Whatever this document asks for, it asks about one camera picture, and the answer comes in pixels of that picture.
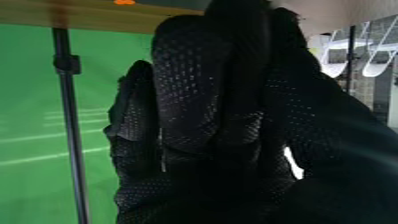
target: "finger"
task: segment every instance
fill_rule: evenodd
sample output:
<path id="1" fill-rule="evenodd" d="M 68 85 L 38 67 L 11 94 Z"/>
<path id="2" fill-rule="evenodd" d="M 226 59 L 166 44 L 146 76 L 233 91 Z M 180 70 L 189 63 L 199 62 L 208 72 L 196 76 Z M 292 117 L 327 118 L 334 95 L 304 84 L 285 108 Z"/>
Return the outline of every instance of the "finger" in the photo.
<path id="1" fill-rule="evenodd" d="M 231 43 L 201 16 L 169 19 L 153 42 L 155 85 L 162 141 L 189 154 L 203 154 L 219 128 L 222 75 Z"/>
<path id="2" fill-rule="evenodd" d="M 228 61 L 222 123 L 217 132 L 217 163 L 222 182 L 233 194 L 251 192 L 260 153 L 263 70 L 269 65 L 269 5 L 214 0 L 205 16 L 231 29 L 233 52 Z"/>
<path id="3" fill-rule="evenodd" d="M 157 95 L 151 64 L 137 61 L 119 80 L 119 93 L 109 112 L 105 134 L 112 159 L 123 181 L 141 178 L 158 168 L 155 144 L 158 139 Z"/>

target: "black pole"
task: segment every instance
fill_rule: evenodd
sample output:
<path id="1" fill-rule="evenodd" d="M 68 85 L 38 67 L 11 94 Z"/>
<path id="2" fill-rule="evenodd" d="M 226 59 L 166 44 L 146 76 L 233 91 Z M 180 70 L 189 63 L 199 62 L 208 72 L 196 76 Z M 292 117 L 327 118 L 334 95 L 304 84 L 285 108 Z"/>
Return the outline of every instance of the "black pole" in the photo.
<path id="1" fill-rule="evenodd" d="M 350 43 L 349 43 L 349 55 L 347 55 L 347 93 L 352 90 L 352 70 L 354 70 L 354 59 L 356 59 L 356 30 L 357 27 L 350 27 Z"/>
<path id="2" fill-rule="evenodd" d="M 73 88 L 73 75 L 80 73 L 80 66 L 78 66 L 78 57 L 71 55 L 68 29 L 54 28 L 54 46 L 55 46 L 54 65 L 57 68 L 61 79 L 78 223 L 89 224 L 91 221 L 89 221 L 89 203 L 86 192 L 84 154 L 82 154 L 77 99 Z"/>

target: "green backdrop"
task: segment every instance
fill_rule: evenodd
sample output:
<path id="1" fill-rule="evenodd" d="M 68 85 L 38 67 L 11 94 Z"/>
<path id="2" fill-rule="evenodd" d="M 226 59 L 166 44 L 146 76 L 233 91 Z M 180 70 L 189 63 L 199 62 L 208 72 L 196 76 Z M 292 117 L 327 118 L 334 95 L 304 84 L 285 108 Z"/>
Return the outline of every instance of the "green backdrop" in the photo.
<path id="1" fill-rule="evenodd" d="M 118 177 L 102 133 L 118 78 L 150 60 L 151 35 L 71 30 L 93 224 L 116 220 Z M 50 28 L 0 25 L 0 223 L 77 224 Z"/>

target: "black glove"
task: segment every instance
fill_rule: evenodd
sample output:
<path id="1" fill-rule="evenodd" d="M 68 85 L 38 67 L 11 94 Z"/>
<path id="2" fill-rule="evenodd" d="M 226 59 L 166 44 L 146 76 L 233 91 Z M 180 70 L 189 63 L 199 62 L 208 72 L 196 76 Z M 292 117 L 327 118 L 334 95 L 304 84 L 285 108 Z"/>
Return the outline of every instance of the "black glove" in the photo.
<path id="1" fill-rule="evenodd" d="M 306 170 L 274 223 L 398 223 L 397 133 L 322 74 L 286 9 L 274 10 L 272 36 L 267 118 Z"/>

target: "gloved hand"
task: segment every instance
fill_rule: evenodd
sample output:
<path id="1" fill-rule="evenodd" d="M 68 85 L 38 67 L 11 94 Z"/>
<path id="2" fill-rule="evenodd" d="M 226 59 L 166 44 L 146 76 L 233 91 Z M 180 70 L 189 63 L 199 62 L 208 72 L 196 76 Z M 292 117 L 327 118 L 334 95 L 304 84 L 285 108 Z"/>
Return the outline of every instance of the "gloved hand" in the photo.
<path id="1" fill-rule="evenodd" d="M 256 16 L 240 27 L 267 25 L 267 8 L 253 2 L 246 12 Z M 137 62 L 121 80 L 105 130 L 121 178 L 118 223 L 260 219 L 251 208 L 263 205 L 256 183 L 269 39 L 258 29 L 247 32 L 212 16 L 169 19 L 155 35 L 155 74 Z"/>

